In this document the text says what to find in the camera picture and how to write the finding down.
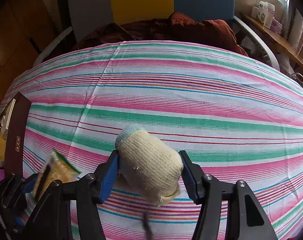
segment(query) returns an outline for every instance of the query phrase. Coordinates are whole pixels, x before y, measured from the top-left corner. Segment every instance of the knitted glove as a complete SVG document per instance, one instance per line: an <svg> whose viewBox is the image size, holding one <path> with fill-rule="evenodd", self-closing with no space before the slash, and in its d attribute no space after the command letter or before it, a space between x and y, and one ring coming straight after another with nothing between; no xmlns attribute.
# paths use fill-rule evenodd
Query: knitted glove
<svg viewBox="0 0 303 240"><path fill-rule="evenodd" d="M183 164L179 154L137 125L118 135L119 173L129 186L153 205L165 205L179 193Z"/></svg>

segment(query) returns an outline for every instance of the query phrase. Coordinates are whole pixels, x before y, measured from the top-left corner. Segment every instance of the bed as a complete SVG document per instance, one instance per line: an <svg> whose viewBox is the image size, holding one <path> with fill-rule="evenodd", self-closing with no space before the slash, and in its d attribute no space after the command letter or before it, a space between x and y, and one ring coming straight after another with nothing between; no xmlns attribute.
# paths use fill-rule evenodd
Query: bed
<svg viewBox="0 0 303 240"><path fill-rule="evenodd" d="M80 177L104 163L121 129L143 126L222 181L245 180L278 239L303 226L303 89L248 57L205 45L125 41L61 55L26 71L8 89L0 113L20 91L31 102L23 175L38 172L52 148ZM200 206L181 194L155 207L113 189L98 206L108 239L191 239ZM79 239L76 204L73 236ZM222 203L218 239L224 239Z"/></svg>

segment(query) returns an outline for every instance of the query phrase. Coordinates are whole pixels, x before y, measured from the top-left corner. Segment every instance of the metal screw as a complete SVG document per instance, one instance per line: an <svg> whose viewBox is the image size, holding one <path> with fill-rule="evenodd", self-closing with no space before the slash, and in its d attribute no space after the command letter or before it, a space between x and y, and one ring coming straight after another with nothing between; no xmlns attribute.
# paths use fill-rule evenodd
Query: metal screw
<svg viewBox="0 0 303 240"><path fill-rule="evenodd" d="M208 173L206 173L204 176L205 176L205 179L207 179L207 180L211 180L213 178L213 176Z"/></svg>
<svg viewBox="0 0 303 240"><path fill-rule="evenodd" d="M86 179L91 180L91 179L94 179L94 178L95 178L95 174L93 174L93 173L88 173L88 174L86 175Z"/></svg>
<svg viewBox="0 0 303 240"><path fill-rule="evenodd" d="M244 187L244 186L246 186L246 182L244 182L243 180L240 180L240 181L238 181L238 185L240 187Z"/></svg>
<svg viewBox="0 0 303 240"><path fill-rule="evenodd" d="M60 180L59 179L55 179L55 180L53 180L53 182L51 184L53 186L58 186L60 184Z"/></svg>

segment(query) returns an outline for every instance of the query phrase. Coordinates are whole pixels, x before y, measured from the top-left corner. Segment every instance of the food bag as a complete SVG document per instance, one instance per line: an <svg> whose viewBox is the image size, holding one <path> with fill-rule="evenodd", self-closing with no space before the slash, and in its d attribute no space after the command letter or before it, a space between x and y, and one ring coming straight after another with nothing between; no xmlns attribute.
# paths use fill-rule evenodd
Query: food bag
<svg viewBox="0 0 303 240"><path fill-rule="evenodd" d="M63 155L53 149L38 174L32 194L38 201L53 180L60 179L63 183L72 182L79 174L80 172Z"/></svg>

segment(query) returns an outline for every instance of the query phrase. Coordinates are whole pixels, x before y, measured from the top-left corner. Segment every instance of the brown blanket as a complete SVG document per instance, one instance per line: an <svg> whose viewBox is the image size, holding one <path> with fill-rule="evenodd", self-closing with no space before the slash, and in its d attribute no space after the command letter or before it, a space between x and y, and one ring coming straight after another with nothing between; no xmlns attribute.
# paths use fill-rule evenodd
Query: brown blanket
<svg viewBox="0 0 303 240"><path fill-rule="evenodd" d="M111 23L98 27L78 42L73 50L105 43L146 40L193 42L248 56L236 44L236 37L225 21L211 20L198 23L178 12L172 13L168 19L153 19L122 25Z"/></svg>

